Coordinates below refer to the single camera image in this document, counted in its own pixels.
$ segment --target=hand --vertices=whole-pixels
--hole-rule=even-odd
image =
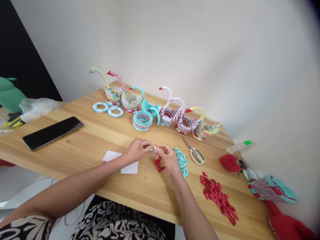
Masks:
[[[167,174],[169,177],[182,175],[177,153],[169,147],[167,144],[156,145],[157,159],[162,158],[164,165],[166,167]]]
[[[131,163],[139,161],[144,155],[146,155],[153,148],[153,143],[149,140],[134,139],[124,155],[127,156]]]

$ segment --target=scissor blade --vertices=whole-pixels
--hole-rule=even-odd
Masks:
[[[184,139],[184,138],[182,138],[183,140],[184,140],[184,142],[188,145],[188,147],[191,149],[191,146],[190,146],[190,144]]]

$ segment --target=smartphone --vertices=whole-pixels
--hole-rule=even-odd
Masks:
[[[36,151],[82,126],[83,123],[78,118],[71,117],[24,136],[22,141],[30,150]]]

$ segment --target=patterned dress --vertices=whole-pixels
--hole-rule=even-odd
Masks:
[[[1,228],[0,240],[48,240],[49,234],[45,217],[29,216]],[[95,196],[70,240],[165,240],[174,236],[174,224]]]

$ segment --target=scissors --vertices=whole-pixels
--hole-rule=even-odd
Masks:
[[[206,158],[202,154],[202,152],[200,152],[198,149],[195,149],[195,148],[191,147],[190,144],[184,138],[182,138],[182,139],[184,140],[184,142],[190,148],[190,155],[191,155],[192,160],[198,165],[204,164],[204,162],[206,161]]]

